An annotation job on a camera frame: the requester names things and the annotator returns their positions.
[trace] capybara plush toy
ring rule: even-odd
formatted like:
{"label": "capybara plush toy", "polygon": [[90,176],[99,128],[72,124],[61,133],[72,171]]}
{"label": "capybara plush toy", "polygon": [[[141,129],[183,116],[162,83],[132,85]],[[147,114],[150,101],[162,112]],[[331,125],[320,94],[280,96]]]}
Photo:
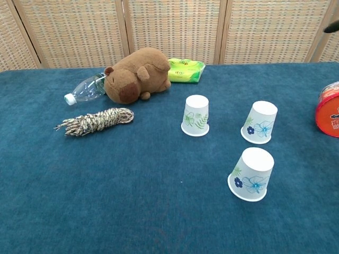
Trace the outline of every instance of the capybara plush toy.
{"label": "capybara plush toy", "polygon": [[104,89],[114,102],[130,104],[138,98],[170,88],[168,58],[158,49],[141,48],[105,68]]}

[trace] rope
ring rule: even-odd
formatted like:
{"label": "rope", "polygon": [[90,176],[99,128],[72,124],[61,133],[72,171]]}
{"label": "rope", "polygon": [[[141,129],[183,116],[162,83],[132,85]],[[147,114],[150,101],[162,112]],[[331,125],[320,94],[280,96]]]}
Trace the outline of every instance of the rope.
{"label": "rope", "polygon": [[96,114],[81,115],[73,119],[65,119],[62,124],[54,127],[57,131],[66,126],[65,135],[84,136],[94,131],[102,131],[119,123],[129,123],[134,113],[127,108],[110,108]]}

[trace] red container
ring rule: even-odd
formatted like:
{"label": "red container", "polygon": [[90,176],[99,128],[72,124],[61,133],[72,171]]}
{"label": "red container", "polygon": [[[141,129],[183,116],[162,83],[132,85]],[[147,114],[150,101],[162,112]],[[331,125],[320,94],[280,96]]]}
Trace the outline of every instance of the red container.
{"label": "red container", "polygon": [[316,109],[316,124],[322,132],[339,138],[339,81],[321,91]]}

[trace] plastic water bottle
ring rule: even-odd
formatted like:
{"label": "plastic water bottle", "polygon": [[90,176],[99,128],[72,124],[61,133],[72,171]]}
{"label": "plastic water bottle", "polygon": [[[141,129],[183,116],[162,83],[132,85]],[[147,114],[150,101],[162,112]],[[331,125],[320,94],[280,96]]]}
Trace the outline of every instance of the plastic water bottle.
{"label": "plastic water bottle", "polygon": [[72,93],[65,95],[65,101],[68,105],[73,105],[77,102],[85,102],[98,98],[105,94],[104,90],[104,73],[98,73],[82,81]]}

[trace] woven panel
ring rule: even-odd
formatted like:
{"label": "woven panel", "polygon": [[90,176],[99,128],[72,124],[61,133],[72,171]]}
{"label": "woven panel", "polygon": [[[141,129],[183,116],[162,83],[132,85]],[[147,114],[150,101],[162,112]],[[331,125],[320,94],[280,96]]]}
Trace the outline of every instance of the woven panel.
{"label": "woven panel", "polygon": [[0,71],[37,68],[5,0],[0,0],[0,20]]}
{"label": "woven panel", "polygon": [[114,1],[20,3],[46,67],[102,67],[123,58]]}
{"label": "woven panel", "polygon": [[219,0],[131,0],[133,47],[154,47],[169,58],[213,63]]}
{"label": "woven panel", "polygon": [[331,34],[326,47],[320,57],[321,62],[337,61],[339,62],[339,32]]}
{"label": "woven panel", "polygon": [[304,62],[329,3],[233,0],[224,62]]}

